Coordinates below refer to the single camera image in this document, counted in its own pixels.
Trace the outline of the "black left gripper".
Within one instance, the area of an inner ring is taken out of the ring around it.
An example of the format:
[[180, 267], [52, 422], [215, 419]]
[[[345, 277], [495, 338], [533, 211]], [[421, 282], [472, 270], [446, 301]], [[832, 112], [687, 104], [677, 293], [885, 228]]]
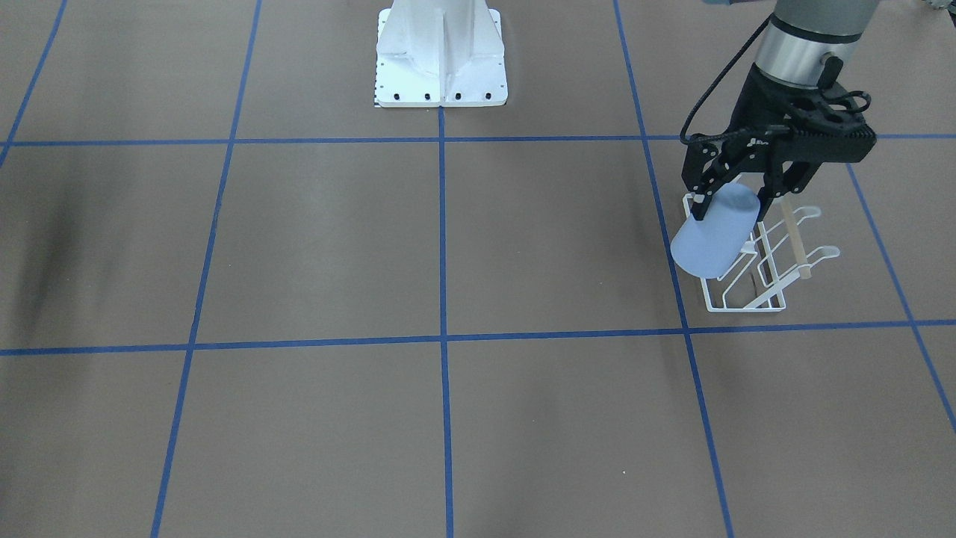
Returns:
[[806, 190], [816, 171], [827, 163], [799, 162], [789, 156], [786, 140], [791, 123], [784, 98], [794, 89], [810, 88], [780, 83], [751, 68], [726, 131], [683, 139], [682, 180], [692, 194], [691, 217], [703, 221], [717, 191], [743, 173], [763, 174], [757, 194], [758, 222], [764, 221], [776, 199]]

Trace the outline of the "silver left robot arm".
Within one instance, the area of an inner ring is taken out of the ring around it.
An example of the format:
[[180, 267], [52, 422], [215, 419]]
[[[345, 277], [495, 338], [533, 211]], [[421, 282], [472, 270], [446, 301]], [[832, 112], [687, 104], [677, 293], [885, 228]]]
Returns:
[[761, 221], [775, 199], [799, 194], [823, 164], [856, 164], [878, 136], [865, 120], [871, 96], [839, 83], [875, 1], [778, 1], [745, 41], [758, 44], [730, 122], [719, 134], [680, 132], [691, 217], [703, 220], [718, 191], [760, 173]]

